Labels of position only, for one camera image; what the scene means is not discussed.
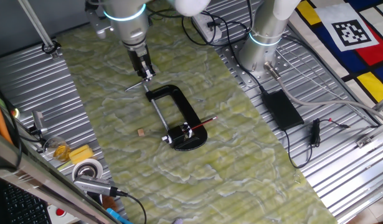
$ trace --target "roll of tape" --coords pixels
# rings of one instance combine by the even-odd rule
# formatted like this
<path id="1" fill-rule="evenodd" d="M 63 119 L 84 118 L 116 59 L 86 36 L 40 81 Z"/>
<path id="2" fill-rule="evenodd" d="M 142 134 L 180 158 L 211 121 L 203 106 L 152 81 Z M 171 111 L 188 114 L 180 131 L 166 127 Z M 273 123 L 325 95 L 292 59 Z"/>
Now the roll of tape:
<path id="1" fill-rule="evenodd" d="M 88 175 L 91 177 L 101 178 L 103 175 L 103 166 L 95 159 L 85 159 L 75 165 L 72 172 L 72 180 L 78 175 Z"/>

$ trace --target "aluminum profile table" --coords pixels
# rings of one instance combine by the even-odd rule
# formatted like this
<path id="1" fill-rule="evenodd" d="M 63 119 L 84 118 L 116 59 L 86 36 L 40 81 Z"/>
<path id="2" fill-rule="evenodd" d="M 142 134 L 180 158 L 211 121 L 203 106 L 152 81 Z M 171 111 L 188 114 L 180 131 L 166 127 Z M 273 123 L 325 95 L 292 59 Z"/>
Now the aluminum profile table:
<path id="1" fill-rule="evenodd" d="M 252 0 L 254 9 L 257 3 L 258 1 Z M 247 4 L 244 0 L 213 0 L 207 10 L 227 21 L 239 21 L 249 25 Z M 229 28 L 232 41 L 243 37 L 244 31 L 240 26 L 231 24 Z M 224 25 L 220 26 L 220 29 L 223 35 L 218 44 L 224 44 L 227 32 Z M 303 47 L 285 40 L 280 42 L 280 46 L 280 53 L 307 77 L 320 85 L 330 86 L 331 91 L 340 97 L 353 100 L 351 91 L 337 77 L 325 70 Z M 222 48 L 218 47 L 216 50 L 245 94 L 287 148 L 285 135 L 278 129 L 263 105 L 258 88 L 245 85 L 234 68 L 229 66 Z M 305 101 L 335 99 L 334 95 L 288 66 L 289 69 L 281 73 L 282 79 L 297 98 Z M 274 80 L 262 83 L 268 91 L 280 89 Z M 0 86 L 9 100 L 20 109 L 19 119 L 26 126 L 32 125 L 32 110 L 42 111 L 50 130 L 48 136 L 62 136 L 72 148 L 89 144 L 104 167 L 103 178 L 111 178 L 102 150 L 61 54 L 59 59 L 53 60 L 37 45 L 0 58 Z M 372 123 L 361 117 L 364 112 L 360 110 L 357 113 L 346 105 L 295 107 L 305 121 L 305 125 L 288 132 L 291 155 L 297 164 L 306 160 L 312 120 L 332 118 L 352 126 L 351 129 L 339 129 L 331 123 L 322 123 L 321 145 L 314 148 L 311 162 L 301 170 L 329 211 L 339 223 L 344 223 L 383 197 L 383 139 L 361 149 L 357 147 L 356 141 L 372 131 L 368 128 Z M 72 169 L 73 166 L 70 166 L 62 172 L 71 179 Z M 121 203 L 119 208 L 121 214 L 125 214 Z"/>
<path id="2" fill-rule="evenodd" d="M 259 0 L 252 0 L 252 8 L 256 9 L 258 3 Z M 207 11 L 223 17 L 226 21 L 238 21 L 246 26 L 250 24 L 247 3 L 244 0 L 213 0 Z M 225 44 L 227 43 L 226 27 L 222 24 L 219 28 L 222 31 L 222 38 L 215 44 Z M 229 25 L 232 42 L 242 38 L 244 33 L 245 30 L 241 26 Z M 236 69 L 227 61 L 222 47 L 217 47 L 216 50 L 276 137 L 284 148 L 287 148 L 285 134 L 279 130 L 263 105 L 258 87 L 250 88 L 243 83 L 242 79 L 238 77 Z M 345 100 L 357 99 L 338 77 L 327 71 L 302 46 L 282 39 L 278 51 L 306 77 L 321 86 L 329 86 L 333 93 Z M 337 98 L 289 64 L 287 66 L 288 68 L 281 72 L 282 79 L 295 97 L 304 101 L 325 101 Z M 278 83 L 273 79 L 263 81 L 262 85 L 269 92 L 280 89 Z M 362 118 L 362 116 L 367 117 L 367 114 L 360 109 L 356 112 L 346 105 L 312 107 L 294 104 L 294 106 L 305 121 L 304 125 L 288 131 L 290 152 L 296 164 L 302 164 L 307 159 L 310 128 L 314 119 L 332 118 L 339 123 L 352 126 L 351 129 L 340 129 L 331 123 L 321 123 L 321 145 L 313 149 L 311 162 L 301 169 L 303 175 L 338 222 L 346 223 L 361 210 L 383 197 L 383 138 L 375 144 L 368 144 L 361 149 L 357 146 L 356 142 L 363 135 L 373 131 L 372 128 L 369 128 L 372 122 Z"/>
<path id="3" fill-rule="evenodd" d="M 24 126 L 33 125 L 32 110 L 41 111 L 49 129 L 46 139 L 60 136 L 72 149 L 88 144 L 93 149 L 94 158 L 103 166 L 102 178 L 112 180 L 68 66 L 60 50 L 58 52 L 59 58 L 52 59 L 36 45 L 0 58 L 1 90 L 21 112 L 18 119 Z M 44 158 L 54 167 L 63 164 Z M 73 168 L 71 164 L 61 170 L 69 181 L 72 181 Z M 115 202 L 118 213 L 126 217 L 120 198 L 117 197 Z"/>

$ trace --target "red pencil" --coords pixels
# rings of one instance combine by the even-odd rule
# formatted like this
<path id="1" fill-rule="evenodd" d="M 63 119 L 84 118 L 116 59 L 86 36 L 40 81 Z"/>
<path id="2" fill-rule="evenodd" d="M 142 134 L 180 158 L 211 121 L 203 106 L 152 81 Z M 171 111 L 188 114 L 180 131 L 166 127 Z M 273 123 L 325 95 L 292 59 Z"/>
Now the red pencil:
<path id="1" fill-rule="evenodd" d="M 198 128 L 198 127 L 200 127 L 200 126 L 202 126 L 202 125 L 204 125 L 204 124 L 206 124 L 206 123 L 208 123 L 208 122 L 211 122 L 211 121 L 215 120 L 216 118 L 217 118 L 217 116 L 215 116 L 215 117 L 213 117 L 213 118 L 211 118 L 211 119 L 208 119 L 208 120 L 202 122 L 201 124 L 198 124 L 197 126 L 191 128 L 191 130 L 194 130 L 194 129 L 196 129 L 196 128 Z"/>

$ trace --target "red square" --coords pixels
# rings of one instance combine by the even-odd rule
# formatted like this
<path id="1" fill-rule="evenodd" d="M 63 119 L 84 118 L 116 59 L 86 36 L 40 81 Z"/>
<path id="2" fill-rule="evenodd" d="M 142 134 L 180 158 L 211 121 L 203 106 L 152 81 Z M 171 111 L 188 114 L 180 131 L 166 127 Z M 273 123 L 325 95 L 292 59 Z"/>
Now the red square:
<path id="1" fill-rule="evenodd" d="M 383 40 L 379 37 L 371 27 L 367 26 L 373 36 L 377 39 L 377 45 L 356 49 L 359 55 L 366 61 L 368 65 L 373 65 L 383 61 Z"/>

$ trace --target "blue led ring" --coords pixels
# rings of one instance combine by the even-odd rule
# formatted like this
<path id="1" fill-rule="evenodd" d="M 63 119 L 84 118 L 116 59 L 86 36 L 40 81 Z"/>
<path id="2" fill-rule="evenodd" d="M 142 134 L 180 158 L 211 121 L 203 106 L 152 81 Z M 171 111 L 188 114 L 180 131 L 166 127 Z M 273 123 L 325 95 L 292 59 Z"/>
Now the blue led ring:
<path id="1" fill-rule="evenodd" d="M 275 42 L 274 44 L 263 44 L 263 43 L 261 43 L 261 42 L 255 40 L 255 39 L 252 37 L 252 34 L 251 34 L 251 33 L 249 33 L 249 37 L 250 37 L 255 43 L 257 43 L 258 45 L 262 45 L 262 46 L 273 46 L 273 45 L 278 44 L 279 41 L 281 40 L 281 38 L 280 38 L 280 40 L 278 40 L 278 41 Z"/>
<path id="2" fill-rule="evenodd" d="M 112 19 L 112 20 L 115 20 L 115 21 L 130 21 L 132 19 L 136 19 L 137 17 L 139 17 L 140 15 L 142 15 L 142 13 L 144 12 L 144 10 L 146 10 L 146 4 L 143 5 L 143 7 L 141 7 L 140 11 L 138 11 L 136 14 L 134 14 L 133 16 L 130 16 L 130 17 L 126 17 L 126 18 L 115 18 L 115 17 L 112 17 L 110 15 L 108 15 L 108 13 L 106 13 L 106 11 L 104 11 L 104 15 L 106 15 L 109 19 Z"/>

